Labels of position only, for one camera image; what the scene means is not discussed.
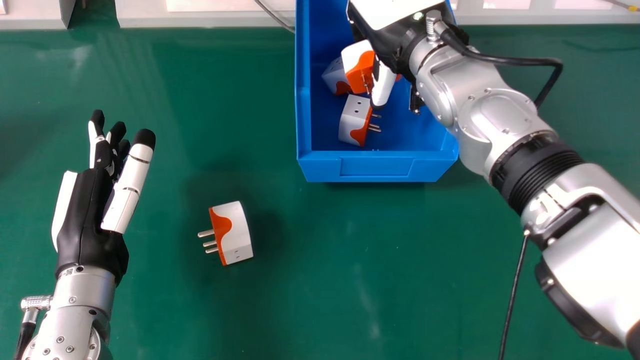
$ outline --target screw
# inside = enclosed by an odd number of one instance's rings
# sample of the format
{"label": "screw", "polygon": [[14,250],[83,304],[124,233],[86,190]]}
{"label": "screw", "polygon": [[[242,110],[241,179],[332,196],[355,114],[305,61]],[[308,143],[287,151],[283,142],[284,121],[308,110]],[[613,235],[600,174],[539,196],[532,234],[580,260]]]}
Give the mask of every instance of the screw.
{"label": "screw", "polygon": [[433,28],[436,21],[441,19],[442,14],[438,10],[431,10],[427,13],[426,22],[427,22],[427,39],[429,42],[436,42],[440,36],[436,33]]}

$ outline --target blue plastic box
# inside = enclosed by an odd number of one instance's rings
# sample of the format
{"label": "blue plastic box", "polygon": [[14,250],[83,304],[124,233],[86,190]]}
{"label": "blue plastic box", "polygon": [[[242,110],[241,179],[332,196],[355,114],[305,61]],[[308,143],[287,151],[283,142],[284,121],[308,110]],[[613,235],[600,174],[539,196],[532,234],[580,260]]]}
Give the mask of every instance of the blue plastic box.
{"label": "blue plastic box", "polygon": [[296,4],[296,132],[298,163],[310,182],[425,182],[438,180],[458,159],[455,138],[423,108],[409,111],[411,86],[396,83],[363,149],[338,141],[346,95],[335,96],[321,75],[353,36],[346,0]]}

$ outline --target green tabletop surface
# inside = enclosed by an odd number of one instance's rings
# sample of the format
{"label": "green tabletop surface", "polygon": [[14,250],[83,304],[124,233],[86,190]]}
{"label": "green tabletop surface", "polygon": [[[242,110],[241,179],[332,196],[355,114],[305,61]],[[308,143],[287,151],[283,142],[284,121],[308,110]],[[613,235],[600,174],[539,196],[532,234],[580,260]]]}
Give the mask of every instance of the green tabletop surface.
{"label": "green tabletop surface", "polygon": [[[294,38],[270,29],[119,29],[105,0],[68,31],[0,33],[0,354],[22,297],[52,293],[62,173],[86,121],[156,132],[125,235],[115,359],[495,359],[522,230],[460,163],[435,184],[312,184],[296,162]],[[469,27],[487,53],[562,58],[541,107],[640,195],[640,27]],[[534,97],[547,69],[501,69]],[[255,257],[223,268],[196,233],[240,200]],[[539,290],[530,248],[507,359],[628,359],[581,340]]]}

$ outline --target robotic hand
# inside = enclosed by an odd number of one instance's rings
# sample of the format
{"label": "robotic hand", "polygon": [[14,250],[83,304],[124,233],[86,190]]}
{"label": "robotic hand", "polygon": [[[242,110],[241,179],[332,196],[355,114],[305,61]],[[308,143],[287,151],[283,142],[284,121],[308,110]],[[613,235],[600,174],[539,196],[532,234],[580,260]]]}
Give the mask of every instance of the robotic hand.
{"label": "robotic hand", "polygon": [[[426,105],[458,139],[462,163],[521,216],[525,240],[542,251],[536,278],[578,334],[640,359],[640,202],[539,118],[560,61],[467,47],[443,0],[349,0],[347,16],[355,38],[370,41],[381,73],[412,84],[410,109]],[[505,84],[494,64],[556,71],[534,102]],[[378,90],[374,83],[373,106],[388,98],[387,77]]]}
{"label": "robotic hand", "polygon": [[[115,288],[127,272],[122,235],[136,209],[156,136],[140,130],[130,145],[117,122],[105,136],[104,115],[88,124],[89,169],[63,176],[51,227],[58,252],[53,296],[22,299],[24,311],[15,354],[19,359],[105,360]],[[38,312],[47,311],[35,332]]]}

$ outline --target plug prong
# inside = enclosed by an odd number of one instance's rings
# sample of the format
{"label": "plug prong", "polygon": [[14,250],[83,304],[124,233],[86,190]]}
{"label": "plug prong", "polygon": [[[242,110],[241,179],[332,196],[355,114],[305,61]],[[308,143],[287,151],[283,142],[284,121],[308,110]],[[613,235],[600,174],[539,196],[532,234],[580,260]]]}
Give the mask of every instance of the plug prong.
{"label": "plug prong", "polygon": [[200,231],[198,233],[198,237],[199,238],[206,238],[207,236],[211,236],[214,235],[215,233],[213,232],[213,229],[211,230],[207,230],[207,231]]}

